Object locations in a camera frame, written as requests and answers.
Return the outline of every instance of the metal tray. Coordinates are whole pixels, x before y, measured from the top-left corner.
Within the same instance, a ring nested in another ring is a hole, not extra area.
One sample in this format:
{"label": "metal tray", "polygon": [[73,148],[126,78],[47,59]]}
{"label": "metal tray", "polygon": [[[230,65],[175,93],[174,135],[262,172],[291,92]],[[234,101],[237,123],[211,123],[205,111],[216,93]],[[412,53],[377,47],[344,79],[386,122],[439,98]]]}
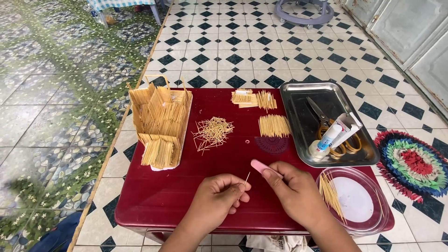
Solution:
{"label": "metal tray", "polygon": [[362,144],[361,150],[357,153],[346,153],[340,159],[328,155],[322,160],[309,154],[308,146],[317,139],[320,121],[308,104],[307,96],[313,99],[328,118],[336,119],[342,113],[353,112],[359,119],[341,86],[331,82],[287,82],[280,86],[280,94],[297,154],[306,164],[323,168],[374,165],[379,161],[379,151],[364,126],[357,132]]}

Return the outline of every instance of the fingernail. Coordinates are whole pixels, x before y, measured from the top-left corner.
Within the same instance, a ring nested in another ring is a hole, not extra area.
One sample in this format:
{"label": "fingernail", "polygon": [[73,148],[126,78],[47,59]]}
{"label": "fingernail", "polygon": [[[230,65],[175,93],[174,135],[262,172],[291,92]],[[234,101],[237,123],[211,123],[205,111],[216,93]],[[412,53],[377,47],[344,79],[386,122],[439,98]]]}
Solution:
{"label": "fingernail", "polygon": [[246,187],[243,184],[238,184],[238,188],[240,189],[240,192],[244,192],[244,190],[246,190]]}
{"label": "fingernail", "polygon": [[264,169],[262,173],[263,178],[268,179],[271,176],[271,171],[269,169]]}

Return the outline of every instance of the white cap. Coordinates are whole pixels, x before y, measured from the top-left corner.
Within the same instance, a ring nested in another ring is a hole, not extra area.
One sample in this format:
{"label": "white cap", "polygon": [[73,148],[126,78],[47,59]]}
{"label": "white cap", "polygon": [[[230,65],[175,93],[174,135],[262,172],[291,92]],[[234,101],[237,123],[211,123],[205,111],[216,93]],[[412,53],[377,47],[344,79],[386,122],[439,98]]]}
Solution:
{"label": "white cap", "polygon": [[330,128],[327,130],[327,132],[325,132],[325,136],[331,139],[334,139],[337,137],[337,135],[339,135],[339,133],[342,131],[342,126],[337,124],[337,123],[333,123]]}

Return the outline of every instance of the glue bottle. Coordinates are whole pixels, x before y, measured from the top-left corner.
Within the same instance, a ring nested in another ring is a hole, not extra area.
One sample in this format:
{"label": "glue bottle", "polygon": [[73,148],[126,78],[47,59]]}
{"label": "glue bottle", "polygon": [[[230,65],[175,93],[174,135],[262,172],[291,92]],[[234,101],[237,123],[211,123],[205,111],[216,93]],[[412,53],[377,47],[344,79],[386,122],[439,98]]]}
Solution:
{"label": "glue bottle", "polygon": [[322,136],[322,139],[315,140],[310,147],[308,148],[308,151],[310,154],[318,159],[323,159],[326,155],[330,153],[330,144],[333,142],[333,139],[339,135],[339,133],[342,131],[342,126],[334,123],[330,126],[330,128],[325,132],[325,134]]}

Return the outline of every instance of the right hand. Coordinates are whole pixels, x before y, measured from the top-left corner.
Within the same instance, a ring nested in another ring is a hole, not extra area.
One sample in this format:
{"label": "right hand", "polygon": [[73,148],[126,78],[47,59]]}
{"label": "right hand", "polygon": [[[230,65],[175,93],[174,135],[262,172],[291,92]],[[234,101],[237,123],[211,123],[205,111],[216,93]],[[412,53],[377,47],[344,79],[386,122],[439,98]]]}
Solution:
{"label": "right hand", "polygon": [[269,167],[284,177],[282,180],[269,169],[262,173],[289,217],[307,230],[317,226],[319,221],[333,217],[310,173],[283,161],[274,162]]}

